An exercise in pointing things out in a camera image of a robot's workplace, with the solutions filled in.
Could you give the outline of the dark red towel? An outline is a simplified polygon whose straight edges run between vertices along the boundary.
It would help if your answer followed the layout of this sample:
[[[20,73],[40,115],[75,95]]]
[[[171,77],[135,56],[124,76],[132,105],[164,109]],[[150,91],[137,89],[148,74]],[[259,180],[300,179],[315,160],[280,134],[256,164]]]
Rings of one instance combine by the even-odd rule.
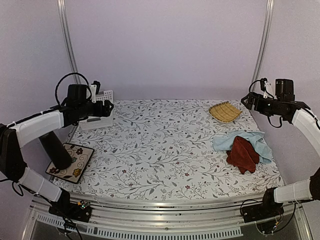
[[[252,144],[241,136],[234,138],[231,150],[226,151],[227,163],[238,167],[244,175],[247,171],[254,173],[256,165],[260,162],[260,155],[254,150]]]

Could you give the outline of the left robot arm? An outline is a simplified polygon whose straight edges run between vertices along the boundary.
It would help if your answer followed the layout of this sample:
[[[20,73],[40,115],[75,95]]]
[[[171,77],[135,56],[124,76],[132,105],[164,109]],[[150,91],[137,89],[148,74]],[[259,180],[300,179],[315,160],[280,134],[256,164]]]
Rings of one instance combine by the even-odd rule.
[[[74,213],[70,194],[38,174],[23,160],[21,148],[31,141],[55,130],[74,125],[88,117],[109,117],[114,104],[109,100],[96,100],[98,84],[71,84],[62,103],[21,122],[0,126],[0,171],[6,180],[55,203],[63,216]]]

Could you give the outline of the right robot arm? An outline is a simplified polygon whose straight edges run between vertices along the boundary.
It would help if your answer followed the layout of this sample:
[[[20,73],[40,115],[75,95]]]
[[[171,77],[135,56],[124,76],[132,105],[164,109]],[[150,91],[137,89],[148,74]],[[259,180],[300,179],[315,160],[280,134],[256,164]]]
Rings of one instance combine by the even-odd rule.
[[[305,102],[296,100],[293,80],[276,79],[275,93],[272,93],[267,78],[255,80],[249,86],[247,95],[240,101],[248,110],[266,116],[269,123],[270,117],[278,116],[278,129],[282,127],[283,122],[289,123],[305,138],[314,152],[320,154],[320,119]],[[262,218],[269,218],[278,210],[278,205],[285,202],[319,200],[320,170],[317,169],[307,179],[267,189],[258,213]]]

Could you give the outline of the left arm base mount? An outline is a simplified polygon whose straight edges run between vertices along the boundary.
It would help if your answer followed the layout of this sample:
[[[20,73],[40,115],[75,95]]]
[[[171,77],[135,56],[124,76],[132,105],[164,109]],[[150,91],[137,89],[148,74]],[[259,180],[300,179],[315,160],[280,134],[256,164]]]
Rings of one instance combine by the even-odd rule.
[[[93,208],[91,207],[90,201],[80,200],[77,203],[71,202],[65,210],[58,209],[51,205],[48,212],[52,215],[65,217],[68,220],[88,223],[92,215],[92,210]]]

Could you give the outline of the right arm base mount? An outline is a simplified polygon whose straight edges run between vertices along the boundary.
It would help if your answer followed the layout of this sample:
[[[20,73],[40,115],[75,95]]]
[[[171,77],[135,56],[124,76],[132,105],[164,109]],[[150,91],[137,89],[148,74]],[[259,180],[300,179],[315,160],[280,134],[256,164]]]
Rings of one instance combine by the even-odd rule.
[[[284,213],[283,203],[263,203],[255,199],[247,199],[242,202],[239,208],[240,215],[245,223],[260,221]]]

